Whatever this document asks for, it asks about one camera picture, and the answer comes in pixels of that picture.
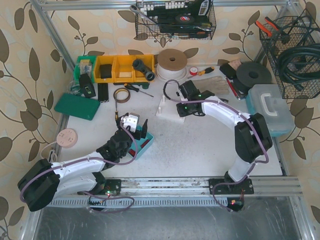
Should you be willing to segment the black-yellow flathead screwdriver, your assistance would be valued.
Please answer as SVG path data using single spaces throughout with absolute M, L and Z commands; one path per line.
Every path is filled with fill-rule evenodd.
M 133 85 L 131 85 L 131 84 L 129 84 L 129 83 L 125 83 L 125 84 L 124 84 L 124 87 L 125 87 L 126 89 L 128 89 L 128 90 L 132 90 L 132 91 L 135 91 L 135 92 L 137 92 L 137 93 L 142 93 L 142 94 L 145 94 L 145 95 L 150 96 L 150 97 L 152 97 L 152 98 L 154 97 L 153 95 L 151 95 L 151 94 L 149 94 L 149 93 L 146 93 L 146 92 L 140 90 L 139 88 L 137 88 L 137 87 L 135 87 L 135 86 L 133 86 Z

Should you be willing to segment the white four-peg base plate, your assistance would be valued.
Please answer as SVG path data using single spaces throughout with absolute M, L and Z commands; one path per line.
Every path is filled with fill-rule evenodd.
M 185 117 L 180 117 L 180 115 L 178 114 L 176 104 L 173 101 L 167 99 L 164 94 L 162 95 L 162 98 L 159 102 L 156 116 L 158 118 L 177 123 L 185 122 Z

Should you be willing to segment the black aluminium profile block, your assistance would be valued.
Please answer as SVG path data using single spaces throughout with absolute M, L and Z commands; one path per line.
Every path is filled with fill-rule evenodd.
M 109 101 L 109 86 L 107 83 L 98 83 L 98 101 L 101 103 L 106 103 Z

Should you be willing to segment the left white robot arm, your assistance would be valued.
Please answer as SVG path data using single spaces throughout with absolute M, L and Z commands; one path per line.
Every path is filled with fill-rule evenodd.
M 138 127 L 140 117 L 126 113 L 116 120 L 117 131 L 94 152 L 62 162 L 38 160 L 19 180 L 20 200 L 31 212 L 48 206 L 55 198 L 82 192 L 95 196 L 103 191 L 106 179 L 102 171 L 130 164 L 120 160 L 138 141 L 147 137 L 148 123 Z

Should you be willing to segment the green storage bin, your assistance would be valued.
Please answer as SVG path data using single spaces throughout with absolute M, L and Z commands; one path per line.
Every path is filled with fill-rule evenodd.
M 96 56 L 78 56 L 73 71 L 73 77 L 76 83 L 83 74 L 88 74 L 91 81 L 94 83 L 94 67 L 96 64 Z

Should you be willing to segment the small red spring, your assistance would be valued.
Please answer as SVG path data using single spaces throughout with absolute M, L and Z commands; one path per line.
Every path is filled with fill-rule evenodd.
M 150 140 L 147 139 L 145 142 L 143 142 L 143 143 L 140 145 L 140 147 L 141 147 L 141 148 L 144 148 L 144 147 L 148 144 L 149 141 L 150 141 Z

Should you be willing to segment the black disc spool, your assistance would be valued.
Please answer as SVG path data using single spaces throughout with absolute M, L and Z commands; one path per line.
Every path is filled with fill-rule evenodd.
M 257 62 L 244 62 L 236 70 L 234 79 L 235 87 L 244 94 L 259 84 L 271 84 L 272 75 L 270 71 Z

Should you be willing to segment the small orange-black screwdriver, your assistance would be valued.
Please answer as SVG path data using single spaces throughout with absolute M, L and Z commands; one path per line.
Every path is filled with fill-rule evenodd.
M 115 121 L 118 120 L 118 100 L 117 98 L 114 98 L 115 101 Z

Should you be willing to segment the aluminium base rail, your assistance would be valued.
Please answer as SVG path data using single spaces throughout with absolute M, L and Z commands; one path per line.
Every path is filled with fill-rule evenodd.
M 233 187 L 234 192 L 229 192 L 225 186 L 218 186 L 216 193 L 212 190 L 219 179 L 209 177 L 124 177 L 118 181 L 120 185 L 113 185 L 113 189 L 118 189 L 116 197 L 65 195 L 54 199 L 49 207 L 215 207 L 227 206 L 233 200 L 298 197 L 303 194 L 300 182 L 294 176 L 251 176 L 247 183 Z

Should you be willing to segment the black block in bin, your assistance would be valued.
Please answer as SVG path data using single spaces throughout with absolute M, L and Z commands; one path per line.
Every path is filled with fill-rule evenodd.
M 100 78 L 101 79 L 110 79 L 112 78 L 112 65 L 111 64 L 102 64 L 99 67 Z

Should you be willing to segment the black meter device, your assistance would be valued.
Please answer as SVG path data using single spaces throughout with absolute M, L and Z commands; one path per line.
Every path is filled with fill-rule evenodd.
M 78 81 L 80 91 L 86 98 L 93 98 L 96 96 L 94 85 L 90 76 L 87 73 L 81 74 L 79 76 Z

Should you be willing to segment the teal spring tray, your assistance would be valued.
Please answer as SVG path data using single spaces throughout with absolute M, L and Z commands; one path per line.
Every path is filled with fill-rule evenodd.
M 136 140 L 137 149 L 134 143 L 131 144 L 131 147 L 128 150 L 128 154 L 132 157 L 136 155 L 135 159 L 139 159 L 146 152 L 146 150 L 153 144 L 153 141 L 154 136 L 151 133 L 147 132 L 145 138 Z

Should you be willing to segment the steel claw hammer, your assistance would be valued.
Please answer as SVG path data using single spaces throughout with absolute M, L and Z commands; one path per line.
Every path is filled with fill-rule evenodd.
M 225 98 L 220 98 L 219 100 L 221 100 L 221 101 L 223 101 L 223 102 L 225 102 L 225 103 L 228 103 L 228 102 L 229 102 L 229 100 L 228 100 L 228 99 L 225 99 Z

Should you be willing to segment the grey plastic pipe fitting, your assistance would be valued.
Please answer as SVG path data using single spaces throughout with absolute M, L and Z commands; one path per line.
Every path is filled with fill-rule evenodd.
M 141 59 L 135 59 L 132 63 L 132 67 L 135 71 L 141 72 L 148 82 L 155 79 L 155 73 L 146 66 Z

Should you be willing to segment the red white tape roll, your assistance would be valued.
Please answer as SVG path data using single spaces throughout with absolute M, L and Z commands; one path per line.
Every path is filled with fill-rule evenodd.
M 195 67 L 195 66 L 191 67 L 191 68 L 189 69 L 189 74 L 190 74 L 191 76 L 196 76 L 196 75 L 198 74 L 198 68 Z

